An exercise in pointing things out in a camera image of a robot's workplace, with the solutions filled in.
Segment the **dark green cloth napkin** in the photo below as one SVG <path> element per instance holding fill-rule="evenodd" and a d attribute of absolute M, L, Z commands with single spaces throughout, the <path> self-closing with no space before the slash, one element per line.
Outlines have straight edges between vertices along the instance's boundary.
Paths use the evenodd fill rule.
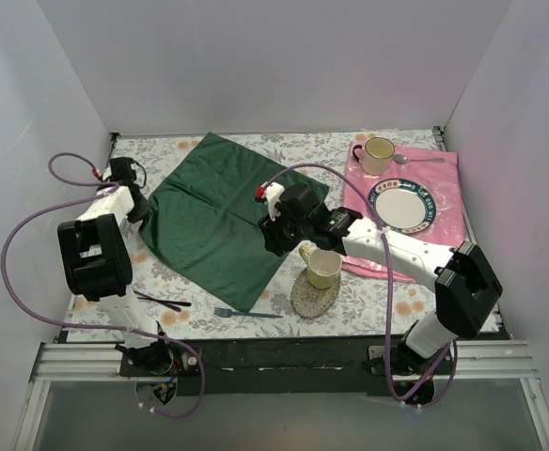
<path fill-rule="evenodd" d="M 264 248 L 255 191 L 282 171 L 257 152 L 207 134 L 149 196 L 139 235 L 168 268 L 241 311 L 283 260 Z"/>

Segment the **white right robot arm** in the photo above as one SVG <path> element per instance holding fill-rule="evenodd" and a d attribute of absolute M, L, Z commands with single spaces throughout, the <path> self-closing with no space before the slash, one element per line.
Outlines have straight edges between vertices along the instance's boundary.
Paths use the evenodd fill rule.
<path fill-rule="evenodd" d="M 391 351 L 395 369 L 420 373 L 450 341 L 476 337 L 503 293 L 486 256 L 470 241 L 452 248 L 382 231 L 358 211 L 328 209 L 305 183 L 259 187 L 256 200 L 268 208 L 259 229 L 266 250 L 277 256 L 311 241 L 324 251 L 391 266 L 434 294 L 434 311 Z"/>

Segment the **blue plastic fork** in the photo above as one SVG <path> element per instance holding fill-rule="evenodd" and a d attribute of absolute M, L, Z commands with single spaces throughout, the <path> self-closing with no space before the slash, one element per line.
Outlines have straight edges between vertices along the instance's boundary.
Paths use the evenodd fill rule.
<path fill-rule="evenodd" d="M 240 312 L 228 308 L 214 307 L 213 313 L 220 318 L 232 318 L 232 317 L 249 317 L 249 318 L 262 318 L 262 319 L 281 319 L 280 315 L 269 313 L 257 313 L 257 312 Z"/>

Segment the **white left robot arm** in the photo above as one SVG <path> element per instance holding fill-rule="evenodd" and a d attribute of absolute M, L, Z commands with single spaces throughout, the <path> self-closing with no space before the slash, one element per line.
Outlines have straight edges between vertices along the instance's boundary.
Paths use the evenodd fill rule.
<path fill-rule="evenodd" d="M 133 292 L 133 266 L 121 226 L 143 221 L 149 202 L 137 184 L 140 165 L 132 158 L 109 161 L 97 172 L 99 198 L 77 219 L 62 223 L 57 237 L 67 284 L 72 294 L 97 305 L 113 326 L 123 328 L 125 350 L 141 350 L 141 364 L 155 376 L 173 366 L 172 350 L 156 342 L 158 322 Z"/>

